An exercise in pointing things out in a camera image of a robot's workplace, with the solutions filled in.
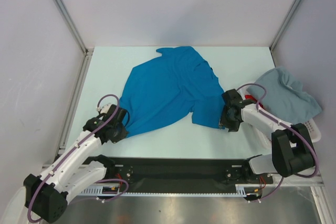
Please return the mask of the blue t shirt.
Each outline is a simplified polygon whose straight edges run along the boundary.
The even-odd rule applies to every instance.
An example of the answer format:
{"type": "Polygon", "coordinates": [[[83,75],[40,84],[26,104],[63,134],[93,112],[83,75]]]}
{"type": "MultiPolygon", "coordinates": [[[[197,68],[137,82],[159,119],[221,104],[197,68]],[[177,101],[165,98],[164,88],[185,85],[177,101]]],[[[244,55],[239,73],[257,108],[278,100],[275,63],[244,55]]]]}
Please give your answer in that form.
{"type": "Polygon", "coordinates": [[[120,105],[130,114],[129,136],[169,126],[188,114],[192,123],[217,129],[223,88],[209,63],[190,46],[159,48],[159,57],[134,67],[120,105]]]}

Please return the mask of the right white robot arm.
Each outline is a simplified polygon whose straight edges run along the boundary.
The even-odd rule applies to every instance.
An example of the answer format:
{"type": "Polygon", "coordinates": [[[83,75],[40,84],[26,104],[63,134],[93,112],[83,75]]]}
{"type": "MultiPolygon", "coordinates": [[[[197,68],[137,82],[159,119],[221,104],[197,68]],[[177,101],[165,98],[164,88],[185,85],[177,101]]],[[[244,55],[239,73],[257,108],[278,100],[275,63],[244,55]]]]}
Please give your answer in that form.
{"type": "Polygon", "coordinates": [[[222,94],[224,107],[219,127],[238,132],[241,123],[247,123],[261,131],[271,141],[271,154],[253,157],[242,169],[243,179],[254,183],[263,173],[275,170],[282,177],[296,175],[315,177],[319,171],[316,152],[307,127],[289,124],[273,116],[259,106],[259,102],[243,99],[235,89],[222,94]]]}

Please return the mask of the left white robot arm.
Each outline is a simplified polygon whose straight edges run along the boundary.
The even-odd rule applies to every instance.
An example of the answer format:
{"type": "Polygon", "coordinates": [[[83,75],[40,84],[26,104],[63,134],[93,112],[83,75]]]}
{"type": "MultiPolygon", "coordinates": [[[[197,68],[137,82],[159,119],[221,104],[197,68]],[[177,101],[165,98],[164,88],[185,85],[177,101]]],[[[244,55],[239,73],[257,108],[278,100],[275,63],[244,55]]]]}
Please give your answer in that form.
{"type": "Polygon", "coordinates": [[[95,183],[116,183],[116,189],[109,187],[108,190],[115,197],[127,192],[129,182],[121,177],[112,159],[98,155],[86,168],[80,169],[80,166],[103,144],[126,138],[128,132],[123,119],[129,118],[129,112],[115,104],[98,108],[98,115],[85,123],[70,149],[39,175],[30,174],[25,178],[29,222],[54,223],[76,196],[95,183]]]}

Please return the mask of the grey t shirt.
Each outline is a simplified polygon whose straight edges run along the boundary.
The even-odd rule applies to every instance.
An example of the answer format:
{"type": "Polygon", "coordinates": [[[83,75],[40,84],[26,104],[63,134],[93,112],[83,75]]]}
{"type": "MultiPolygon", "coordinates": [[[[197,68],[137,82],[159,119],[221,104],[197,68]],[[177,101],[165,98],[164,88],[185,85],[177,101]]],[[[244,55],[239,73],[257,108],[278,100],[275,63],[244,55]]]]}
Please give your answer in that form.
{"type": "Polygon", "coordinates": [[[305,123],[322,112],[315,98],[284,67],[265,72],[255,84],[247,92],[257,100],[262,99],[264,109],[283,121],[305,123]]]}

